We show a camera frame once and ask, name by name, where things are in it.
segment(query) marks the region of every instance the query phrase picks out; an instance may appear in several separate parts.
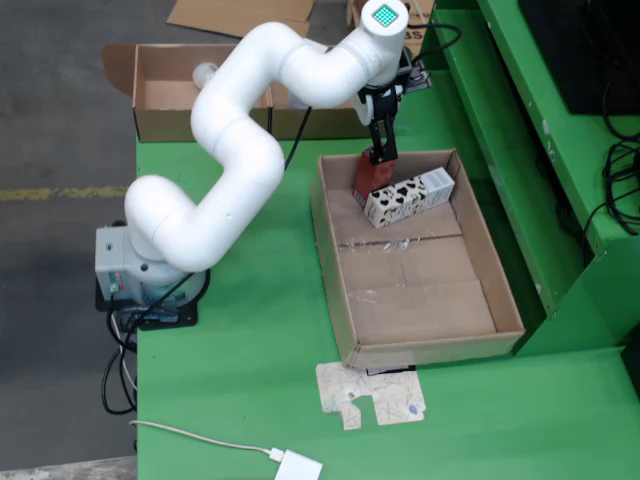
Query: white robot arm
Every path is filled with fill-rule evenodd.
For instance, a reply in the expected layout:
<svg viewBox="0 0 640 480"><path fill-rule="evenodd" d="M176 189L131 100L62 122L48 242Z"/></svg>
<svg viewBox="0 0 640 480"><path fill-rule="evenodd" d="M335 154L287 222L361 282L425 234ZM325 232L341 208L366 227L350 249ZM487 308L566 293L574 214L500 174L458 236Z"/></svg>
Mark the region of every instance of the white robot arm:
<svg viewBox="0 0 640 480"><path fill-rule="evenodd" d="M224 173L199 205L170 180L137 179L125 199L136 253L182 272L215 265L280 184L284 156L249 111L273 81L312 107L331 108L365 86L396 78L408 12L400 0L370 0L362 23L328 53L293 30L267 23L251 31L206 83L193 107L197 142Z"/></svg>
<svg viewBox="0 0 640 480"><path fill-rule="evenodd" d="M193 324L192 307L206 289L206 272L231 248L284 174L278 142L249 117L273 81L311 107L331 108L353 99L358 117L370 126L379 158L395 155L390 141L397 110L394 82L408 17L400 0L370 0L361 25L327 53L285 25L268 23L251 31L206 80L191 114L195 139L224 173L198 205L166 178L146 175L133 182L125 198L128 225L96 233L96 306L106 311L142 308L138 321L153 325L158 322L152 314L164 317L161 322ZM384 146L377 130L382 119Z"/></svg>

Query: cow print box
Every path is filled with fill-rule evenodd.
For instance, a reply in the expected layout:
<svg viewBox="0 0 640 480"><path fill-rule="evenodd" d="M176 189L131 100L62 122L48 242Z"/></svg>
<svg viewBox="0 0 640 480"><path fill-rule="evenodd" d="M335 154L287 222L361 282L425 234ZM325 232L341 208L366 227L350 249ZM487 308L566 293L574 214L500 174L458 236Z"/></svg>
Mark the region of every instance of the cow print box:
<svg viewBox="0 0 640 480"><path fill-rule="evenodd" d="M374 227L384 227L448 201L454 185L441 167L372 192L364 212Z"/></svg>

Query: gray floor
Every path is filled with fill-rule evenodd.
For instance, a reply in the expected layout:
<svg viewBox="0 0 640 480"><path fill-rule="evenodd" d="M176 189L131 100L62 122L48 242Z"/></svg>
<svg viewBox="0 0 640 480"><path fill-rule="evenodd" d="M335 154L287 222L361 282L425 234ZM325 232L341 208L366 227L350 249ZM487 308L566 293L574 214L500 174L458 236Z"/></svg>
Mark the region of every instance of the gray floor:
<svg viewBox="0 0 640 480"><path fill-rule="evenodd" d="M173 3L0 1L0 471L132 454L127 419L100 404L114 344L93 309L94 231L122 218L122 198L15 198L131 182L130 99L100 48L233 41L166 25ZM344 0L320 1L311 24L310 38L339 41Z"/></svg>

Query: floor marking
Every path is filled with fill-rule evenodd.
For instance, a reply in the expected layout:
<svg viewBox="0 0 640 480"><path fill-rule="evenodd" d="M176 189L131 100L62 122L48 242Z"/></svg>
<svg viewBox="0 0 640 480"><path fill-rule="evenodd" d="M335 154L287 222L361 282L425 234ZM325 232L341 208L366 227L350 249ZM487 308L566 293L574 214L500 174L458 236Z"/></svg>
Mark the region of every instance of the floor marking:
<svg viewBox="0 0 640 480"><path fill-rule="evenodd" d="M0 190L0 202L21 200L49 200L50 198L118 198L124 197L127 187L86 187L86 188L22 188Z"/></svg>

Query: open cardboard box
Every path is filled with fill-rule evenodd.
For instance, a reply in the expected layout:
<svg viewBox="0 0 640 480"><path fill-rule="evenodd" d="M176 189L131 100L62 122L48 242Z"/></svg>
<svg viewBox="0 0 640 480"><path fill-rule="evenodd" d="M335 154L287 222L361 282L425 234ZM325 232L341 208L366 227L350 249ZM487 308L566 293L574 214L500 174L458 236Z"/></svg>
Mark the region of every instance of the open cardboard box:
<svg viewBox="0 0 640 480"><path fill-rule="evenodd" d="M320 157L311 188L343 363L384 368L508 353L524 327L456 151L400 154L392 183L444 167L456 185L449 202L380 229L351 195L359 159Z"/></svg>
<svg viewBox="0 0 640 480"><path fill-rule="evenodd" d="M314 0L177 0L167 23L243 37L262 23L284 23L301 36L309 31Z"/></svg>
<svg viewBox="0 0 640 480"><path fill-rule="evenodd" d="M111 84L133 98L133 115L141 142L192 142L191 108L198 95L192 80L195 67L204 62L222 64L235 45L110 44L102 61ZM280 140L294 139L306 108L290 108L289 91L272 84L260 98L251 117L267 128L272 109L272 131ZM351 103L334 109L314 109L303 139L366 138Z"/></svg>

